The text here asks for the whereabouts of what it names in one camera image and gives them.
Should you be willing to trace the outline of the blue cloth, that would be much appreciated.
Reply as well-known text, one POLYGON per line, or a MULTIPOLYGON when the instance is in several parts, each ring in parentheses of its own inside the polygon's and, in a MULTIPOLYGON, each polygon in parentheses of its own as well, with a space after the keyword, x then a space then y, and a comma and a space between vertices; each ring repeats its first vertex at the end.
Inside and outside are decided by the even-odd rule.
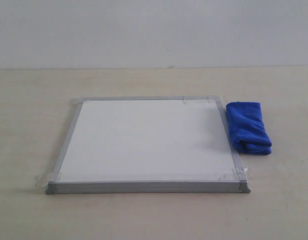
POLYGON ((272 153, 272 142, 263 122, 259 102, 231 102, 226 105, 229 137, 241 154, 267 156, 272 153))

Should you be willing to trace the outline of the clear tape far right corner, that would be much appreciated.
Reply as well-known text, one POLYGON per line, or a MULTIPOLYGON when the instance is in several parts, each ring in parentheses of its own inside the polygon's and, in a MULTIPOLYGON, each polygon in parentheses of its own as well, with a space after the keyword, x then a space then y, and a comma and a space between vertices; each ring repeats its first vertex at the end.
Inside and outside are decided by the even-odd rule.
POLYGON ((183 103, 188 104, 222 104, 221 98, 219 96, 185 96, 183 98, 183 103))

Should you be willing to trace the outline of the clear tape corner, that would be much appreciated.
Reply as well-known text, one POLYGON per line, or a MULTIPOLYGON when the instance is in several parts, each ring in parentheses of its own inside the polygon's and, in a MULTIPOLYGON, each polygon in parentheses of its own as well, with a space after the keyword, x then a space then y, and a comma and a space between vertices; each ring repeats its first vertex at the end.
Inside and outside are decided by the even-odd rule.
POLYGON ((222 174, 218 180, 221 182, 247 182, 249 180, 250 173, 250 169, 247 167, 232 168, 229 173, 222 174))
POLYGON ((83 104, 84 102, 89 101, 89 100, 90 98, 88 97, 72 98, 69 103, 71 105, 78 105, 78 104, 83 104))
POLYGON ((185 96, 183 98, 183 103, 188 104, 222 104, 221 98, 219 96, 185 96))
POLYGON ((38 188, 47 187, 48 185, 54 185, 59 181, 62 173, 61 172, 47 172, 35 177, 35 186, 38 188))

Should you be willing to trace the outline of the clear tape far left corner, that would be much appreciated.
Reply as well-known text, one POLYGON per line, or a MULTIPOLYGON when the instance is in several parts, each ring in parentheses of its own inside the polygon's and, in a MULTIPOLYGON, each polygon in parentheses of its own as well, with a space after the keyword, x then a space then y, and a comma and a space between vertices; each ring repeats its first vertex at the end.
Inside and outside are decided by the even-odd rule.
POLYGON ((89 100, 90 98, 88 97, 72 98, 69 103, 71 105, 78 105, 78 104, 83 104, 84 102, 89 101, 89 100))

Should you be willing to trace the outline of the clear tape near right corner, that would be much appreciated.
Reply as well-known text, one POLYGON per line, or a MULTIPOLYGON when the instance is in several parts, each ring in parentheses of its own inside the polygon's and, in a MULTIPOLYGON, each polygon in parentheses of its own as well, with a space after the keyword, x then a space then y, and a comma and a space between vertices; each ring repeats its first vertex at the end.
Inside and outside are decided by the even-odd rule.
POLYGON ((221 182, 247 182, 249 180, 250 173, 250 169, 247 167, 232 168, 229 173, 222 174, 218 180, 221 182))

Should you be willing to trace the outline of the clear tape near left corner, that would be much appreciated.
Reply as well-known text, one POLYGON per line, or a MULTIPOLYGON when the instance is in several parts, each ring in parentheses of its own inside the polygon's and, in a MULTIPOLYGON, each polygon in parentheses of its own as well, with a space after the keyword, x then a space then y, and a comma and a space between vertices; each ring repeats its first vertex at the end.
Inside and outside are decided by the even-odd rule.
POLYGON ((48 185, 54 185, 59 181, 62 173, 61 172, 47 172, 35 177, 35 186, 38 188, 47 187, 48 185))

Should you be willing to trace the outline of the white board with grey frame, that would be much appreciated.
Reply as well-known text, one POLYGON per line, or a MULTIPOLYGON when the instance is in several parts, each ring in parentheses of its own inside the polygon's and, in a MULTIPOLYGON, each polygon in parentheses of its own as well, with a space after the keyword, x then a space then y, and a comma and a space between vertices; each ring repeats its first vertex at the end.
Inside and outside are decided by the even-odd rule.
POLYGON ((46 193, 242 193, 223 104, 185 96, 89 97, 77 104, 46 193))

